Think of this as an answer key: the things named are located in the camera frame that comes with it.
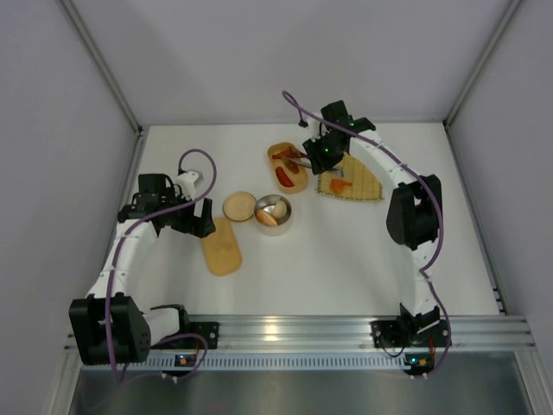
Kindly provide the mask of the red chicken drumstick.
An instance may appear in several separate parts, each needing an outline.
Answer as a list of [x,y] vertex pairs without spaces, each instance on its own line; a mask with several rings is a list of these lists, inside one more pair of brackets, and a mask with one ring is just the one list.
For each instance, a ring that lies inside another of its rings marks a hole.
[[292,156],[293,156],[293,154],[289,151],[289,149],[286,149],[286,150],[282,150],[280,152],[277,152],[277,153],[273,154],[271,156],[271,158],[273,160],[286,161],[286,160],[289,160]]

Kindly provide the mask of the red sausage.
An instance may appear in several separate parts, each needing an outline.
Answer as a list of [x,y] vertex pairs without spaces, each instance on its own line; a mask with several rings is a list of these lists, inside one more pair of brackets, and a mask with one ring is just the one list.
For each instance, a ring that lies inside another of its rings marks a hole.
[[279,181],[279,183],[285,187],[285,188],[293,188],[295,184],[293,181],[289,178],[286,171],[282,167],[277,167],[276,170],[276,178]]

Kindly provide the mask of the sesame bread bun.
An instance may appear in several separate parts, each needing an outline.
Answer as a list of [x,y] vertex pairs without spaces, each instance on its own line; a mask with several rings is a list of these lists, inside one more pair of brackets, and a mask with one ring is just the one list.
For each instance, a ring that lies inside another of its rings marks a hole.
[[278,225],[277,219],[267,211],[260,209],[256,212],[256,218],[259,223],[267,227],[276,227]]

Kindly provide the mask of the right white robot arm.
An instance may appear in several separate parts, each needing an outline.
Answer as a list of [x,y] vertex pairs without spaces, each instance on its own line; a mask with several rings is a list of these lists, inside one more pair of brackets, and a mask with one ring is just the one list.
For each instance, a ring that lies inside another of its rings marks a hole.
[[431,267],[443,245],[441,181],[435,175],[422,176],[404,163],[371,121],[353,118],[341,101],[326,106],[321,114],[299,113],[301,126],[315,130],[303,144],[314,174],[352,156],[389,195],[385,228],[397,248],[401,288],[397,336],[402,343],[412,342],[441,321],[440,306],[430,288]]

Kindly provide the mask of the metal food tongs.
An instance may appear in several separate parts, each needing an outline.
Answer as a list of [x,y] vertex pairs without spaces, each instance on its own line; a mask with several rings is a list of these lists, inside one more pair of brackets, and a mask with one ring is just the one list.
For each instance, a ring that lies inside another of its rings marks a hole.
[[308,156],[305,154],[305,153],[302,153],[301,151],[299,151],[298,149],[296,149],[295,147],[292,147],[292,146],[289,146],[287,149],[289,149],[289,151],[293,154],[293,156],[289,159],[289,160],[286,160],[286,161],[291,161],[292,163],[295,163],[300,167],[304,167],[304,168],[307,168],[307,169],[311,169],[312,166],[310,163],[306,163],[303,161],[303,159],[307,159]]

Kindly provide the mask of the red meat slice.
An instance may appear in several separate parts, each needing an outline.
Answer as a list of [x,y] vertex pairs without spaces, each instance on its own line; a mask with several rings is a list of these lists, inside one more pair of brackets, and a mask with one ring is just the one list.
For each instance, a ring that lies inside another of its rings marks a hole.
[[293,174],[298,174],[300,171],[299,166],[291,161],[284,161],[283,164]]

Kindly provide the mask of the white steamed bun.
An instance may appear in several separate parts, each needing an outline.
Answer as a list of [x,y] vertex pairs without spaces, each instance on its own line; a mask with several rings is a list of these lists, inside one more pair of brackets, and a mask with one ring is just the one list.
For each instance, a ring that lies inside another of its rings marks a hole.
[[271,211],[271,214],[275,219],[280,220],[282,217],[284,217],[287,214],[287,212],[288,212],[288,206],[286,202],[284,200],[280,200],[274,205]]

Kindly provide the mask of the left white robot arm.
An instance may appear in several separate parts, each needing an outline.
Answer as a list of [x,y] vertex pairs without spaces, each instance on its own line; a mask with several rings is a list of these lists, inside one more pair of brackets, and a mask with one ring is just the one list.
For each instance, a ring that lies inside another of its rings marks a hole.
[[158,345],[178,342],[192,331],[180,304],[138,305],[138,288],[147,254],[165,227],[202,239],[214,233],[212,201],[195,215],[194,196],[203,180],[197,170],[175,179],[141,174],[138,191],[118,212],[116,237],[99,277],[86,296],[72,301],[69,318],[81,361],[87,366],[139,363]]

